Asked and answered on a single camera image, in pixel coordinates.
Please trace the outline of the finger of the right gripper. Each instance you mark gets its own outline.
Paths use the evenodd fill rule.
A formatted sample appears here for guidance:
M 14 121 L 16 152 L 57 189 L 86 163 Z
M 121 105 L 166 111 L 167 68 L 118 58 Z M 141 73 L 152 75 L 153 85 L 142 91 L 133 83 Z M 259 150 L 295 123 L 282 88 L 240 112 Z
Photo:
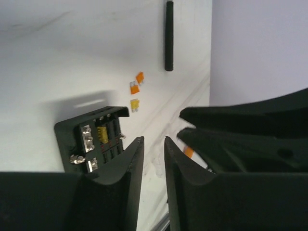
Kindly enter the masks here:
M 254 103 L 187 107 L 180 118 L 203 129 L 303 138 L 308 135 L 308 90 Z
M 214 172 L 307 172 L 308 140 L 184 128 L 177 137 Z

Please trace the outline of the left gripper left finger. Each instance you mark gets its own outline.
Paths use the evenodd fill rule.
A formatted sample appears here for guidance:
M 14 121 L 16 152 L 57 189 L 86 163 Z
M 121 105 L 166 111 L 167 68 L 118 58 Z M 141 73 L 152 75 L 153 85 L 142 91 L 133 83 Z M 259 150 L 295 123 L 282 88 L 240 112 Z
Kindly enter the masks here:
M 144 137 L 91 174 L 82 176 L 67 218 L 69 231 L 134 231 L 137 228 Z

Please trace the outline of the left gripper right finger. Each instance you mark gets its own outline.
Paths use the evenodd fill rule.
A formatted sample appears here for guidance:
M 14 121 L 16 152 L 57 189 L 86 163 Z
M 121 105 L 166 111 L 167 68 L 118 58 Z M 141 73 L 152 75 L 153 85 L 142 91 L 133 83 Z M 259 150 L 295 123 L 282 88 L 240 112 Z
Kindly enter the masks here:
M 164 158 L 170 229 L 231 230 L 217 176 L 188 158 L 170 137 L 164 141 Z

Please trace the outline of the black fuse box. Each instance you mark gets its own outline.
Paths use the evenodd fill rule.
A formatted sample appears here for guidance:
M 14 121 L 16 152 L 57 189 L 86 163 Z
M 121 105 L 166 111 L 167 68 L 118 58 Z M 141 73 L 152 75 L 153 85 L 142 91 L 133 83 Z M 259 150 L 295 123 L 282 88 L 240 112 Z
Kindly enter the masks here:
M 127 107 L 107 106 L 54 126 L 64 171 L 89 174 L 122 154 L 123 139 L 119 119 L 129 117 Z M 101 143 L 97 127 L 106 127 L 108 143 Z

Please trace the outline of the yellow blade fuse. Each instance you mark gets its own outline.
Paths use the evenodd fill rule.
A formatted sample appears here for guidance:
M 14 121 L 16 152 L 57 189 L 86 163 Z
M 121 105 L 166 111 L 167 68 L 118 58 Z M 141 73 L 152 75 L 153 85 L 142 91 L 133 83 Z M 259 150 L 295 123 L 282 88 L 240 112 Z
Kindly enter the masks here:
M 139 104 L 140 104 L 139 99 L 133 99 L 130 101 L 130 107 L 133 113 L 139 110 Z
M 101 143 L 108 143 L 108 133 L 106 127 L 97 127 L 99 140 Z

